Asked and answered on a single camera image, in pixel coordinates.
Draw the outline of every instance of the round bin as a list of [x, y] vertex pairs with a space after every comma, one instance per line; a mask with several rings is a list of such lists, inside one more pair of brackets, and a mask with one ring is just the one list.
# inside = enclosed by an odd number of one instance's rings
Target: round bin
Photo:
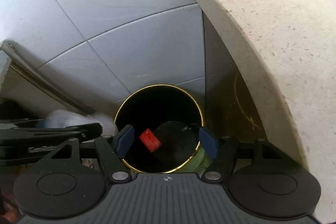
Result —
[[192, 161], [200, 147], [198, 130], [194, 130], [194, 138], [197, 141], [193, 144], [193, 152], [186, 155], [186, 159], [176, 166], [162, 165], [142, 143], [139, 136], [147, 128], [154, 131], [169, 121], [183, 122], [195, 128], [204, 126], [199, 105], [188, 92], [179, 87], [151, 85], [129, 96], [115, 117], [115, 124], [119, 130], [128, 124], [131, 124], [135, 130], [135, 140], [123, 159], [125, 165], [136, 172], [171, 173], [178, 172], [187, 163], [191, 165], [193, 162], [199, 162], [199, 160]]

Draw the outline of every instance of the red block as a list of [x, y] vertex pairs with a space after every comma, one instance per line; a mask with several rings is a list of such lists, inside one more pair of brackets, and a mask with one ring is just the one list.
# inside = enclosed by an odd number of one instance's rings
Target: red block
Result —
[[161, 146], [161, 142], [158, 140], [157, 137], [153, 134], [153, 132], [147, 128], [140, 136], [140, 140], [143, 144], [148, 148], [150, 152], [154, 152]]

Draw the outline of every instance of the reddish brown object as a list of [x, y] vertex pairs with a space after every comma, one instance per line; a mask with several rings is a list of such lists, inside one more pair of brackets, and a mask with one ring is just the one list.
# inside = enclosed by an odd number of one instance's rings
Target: reddish brown object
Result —
[[150, 152], [154, 152], [161, 146], [161, 142], [158, 140], [157, 137], [153, 134], [153, 132], [147, 128], [140, 136], [140, 140], [143, 144], [148, 148]]

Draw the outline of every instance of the beige countertop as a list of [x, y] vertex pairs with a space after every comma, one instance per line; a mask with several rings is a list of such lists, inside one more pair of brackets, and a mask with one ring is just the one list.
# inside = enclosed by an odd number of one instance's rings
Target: beige countertop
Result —
[[335, 0], [196, 0], [235, 60], [269, 141], [322, 187], [336, 220]]

